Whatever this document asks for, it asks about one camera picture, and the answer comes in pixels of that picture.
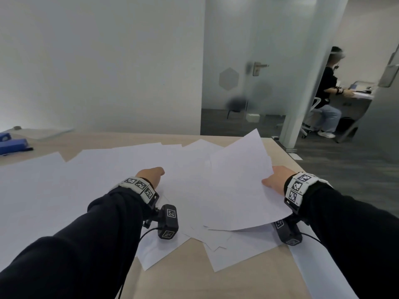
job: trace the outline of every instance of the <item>blue object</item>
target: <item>blue object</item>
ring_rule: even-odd
[[[0,155],[24,151],[27,147],[28,143],[24,138],[20,140],[0,141]]]
[[[11,135],[9,133],[0,133],[0,142],[9,141],[11,139]]]

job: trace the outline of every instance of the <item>person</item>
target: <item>person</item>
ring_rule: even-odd
[[[273,171],[262,184],[284,195],[296,173],[284,166]],[[136,176],[155,189],[163,174],[158,167]],[[114,299],[148,214],[140,194],[115,187],[69,226],[24,249],[0,273],[0,298]],[[396,293],[398,218],[320,181],[304,193],[299,215],[309,221],[360,299]]]
[[[347,98],[354,96],[352,90],[337,88],[337,78],[334,76],[334,67],[345,57],[341,48],[333,46],[324,69],[322,79],[317,89],[316,97],[321,98],[320,103],[315,107],[315,112],[320,112],[320,119],[314,124],[313,129],[318,130],[317,134],[326,138],[334,138],[335,129],[341,118],[341,111],[330,106],[330,94],[344,95]]]

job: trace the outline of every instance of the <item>cable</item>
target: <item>cable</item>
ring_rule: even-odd
[[[310,238],[313,238],[314,240],[316,240],[316,241],[318,241],[318,242],[320,242],[321,244],[322,244],[322,242],[320,241],[320,240],[318,240],[317,238],[315,238],[315,237],[313,237],[313,236],[310,236],[309,234],[306,234],[306,233],[302,233],[302,232],[300,232],[302,235],[306,235],[306,236],[308,236],[308,237],[310,237]]]
[[[153,230],[162,230],[162,229],[161,229],[161,228],[149,229],[147,232],[145,232],[145,233],[143,234],[143,236],[140,237],[140,240],[138,241],[138,243],[140,243],[140,241],[143,239],[144,236],[146,236],[149,232],[151,232],[151,231],[153,231]],[[122,295],[122,290],[123,290],[124,282],[125,282],[125,281],[123,281],[123,283],[122,283],[122,286],[121,286],[121,290],[120,290],[120,292],[119,292],[118,299],[121,299],[121,295]]]

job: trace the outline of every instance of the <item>light blue jeans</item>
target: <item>light blue jeans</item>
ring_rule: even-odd
[[[323,107],[314,109],[313,112],[320,113],[320,118],[313,126],[314,130],[322,130],[330,133],[335,132],[342,115],[341,110],[330,105],[324,105]]]

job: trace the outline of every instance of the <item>hexagon sticker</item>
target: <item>hexagon sticker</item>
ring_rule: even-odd
[[[219,86],[231,90],[238,85],[239,74],[232,68],[227,68],[219,74]]]

